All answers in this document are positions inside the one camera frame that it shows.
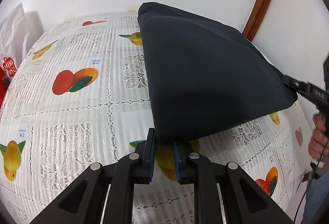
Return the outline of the person right hand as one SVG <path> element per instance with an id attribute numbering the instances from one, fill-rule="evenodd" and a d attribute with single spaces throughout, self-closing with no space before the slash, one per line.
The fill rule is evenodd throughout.
<path id="1" fill-rule="evenodd" d="M 328 137 L 325 135 L 326 127 L 319 114 L 313 116 L 315 129 L 308 145 L 308 153 L 316 160 L 324 159 L 328 156 Z"/>

